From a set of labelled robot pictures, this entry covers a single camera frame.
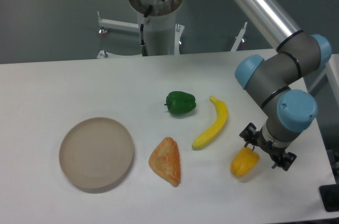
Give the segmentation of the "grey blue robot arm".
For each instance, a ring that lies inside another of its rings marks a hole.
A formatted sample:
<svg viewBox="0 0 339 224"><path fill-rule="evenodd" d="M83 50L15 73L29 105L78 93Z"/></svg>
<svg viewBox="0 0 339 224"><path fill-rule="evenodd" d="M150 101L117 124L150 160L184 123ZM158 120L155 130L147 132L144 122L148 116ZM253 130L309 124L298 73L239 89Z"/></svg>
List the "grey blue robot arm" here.
<svg viewBox="0 0 339 224"><path fill-rule="evenodd" d="M254 23L275 56L251 55L235 70L241 87L267 115L261 129L249 124L240 136L247 145L268 153L275 167L288 170L296 156L287 147L316 117L315 99L290 85L322 68L332 55L328 40L306 34L275 0L234 0ZM137 31L143 56L175 52L175 24L168 20L182 0L129 0L138 13Z"/></svg>

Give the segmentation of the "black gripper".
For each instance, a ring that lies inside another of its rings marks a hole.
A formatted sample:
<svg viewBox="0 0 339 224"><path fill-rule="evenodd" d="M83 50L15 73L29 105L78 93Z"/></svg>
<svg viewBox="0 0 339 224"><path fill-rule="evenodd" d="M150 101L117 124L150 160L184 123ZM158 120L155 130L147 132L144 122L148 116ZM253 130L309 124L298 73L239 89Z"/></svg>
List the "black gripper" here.
<svg viewBox="0 0 339 224"><path fill-rule="evenodd" d="M276 141L265 140L261 133L257 133L256 126L253 123L249 123L239 136L245 142L244 147L252 145L253 147L259 147L264 152L270 155L274 161L272 169L279 167L284 171L288 171L290 166L296 160L297 156L291 152L284 152L287 146L276 146Z"/></svg>

